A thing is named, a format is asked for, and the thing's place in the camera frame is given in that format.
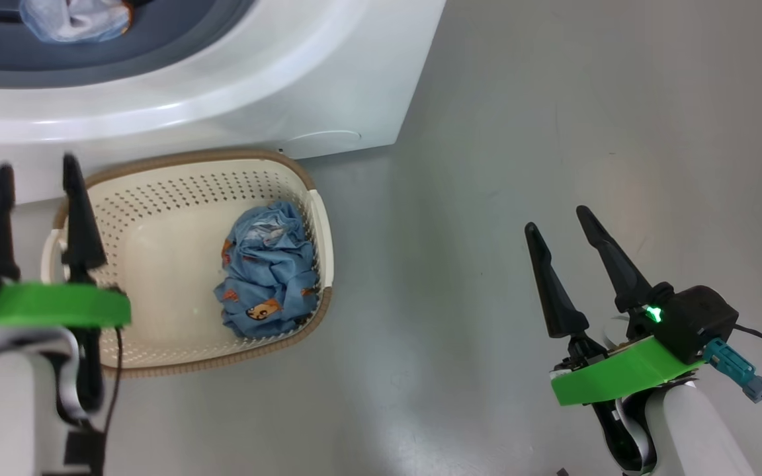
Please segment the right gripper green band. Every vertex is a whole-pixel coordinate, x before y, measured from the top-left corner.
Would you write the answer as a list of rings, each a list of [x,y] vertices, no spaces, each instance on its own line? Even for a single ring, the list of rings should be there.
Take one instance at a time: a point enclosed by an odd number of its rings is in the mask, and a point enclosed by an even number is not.
[[[650,304],[652,286],[587,206],[575,214],[590,246],[601,256],[616,292],[614,304],[628,311]],[[550,338],[570,338],[570,355],[550,374],[563,407],[590,406],[606,448],[621,474],[710,473],[710,443],[701,436],[710,403],[695,389],[707,338],[682,362],[654,337],[614,349],[584,334],[589,322],[575,308],[552,266],[552,254],[535,223],[525,225],[542,316]]]

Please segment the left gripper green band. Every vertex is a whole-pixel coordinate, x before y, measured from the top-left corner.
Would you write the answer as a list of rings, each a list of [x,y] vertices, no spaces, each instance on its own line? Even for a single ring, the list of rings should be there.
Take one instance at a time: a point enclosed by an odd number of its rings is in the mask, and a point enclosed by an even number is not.
[[[75,154],[63,155],[62,184],[67,196],[67,247],[62,263],[69,271],[67,281],[76,284],[0,284],[0,353],[62,340],[70,356],[61,365],[58,399],[67,414],[93,414],[104,397],[98,337],[103,329],[129,325],[131,304],[118,290],[97,288],[91,275],[108,260]],[[18,282],[21,269],[13,254],[13,207],[13,168],[0,165],[0,278]]]

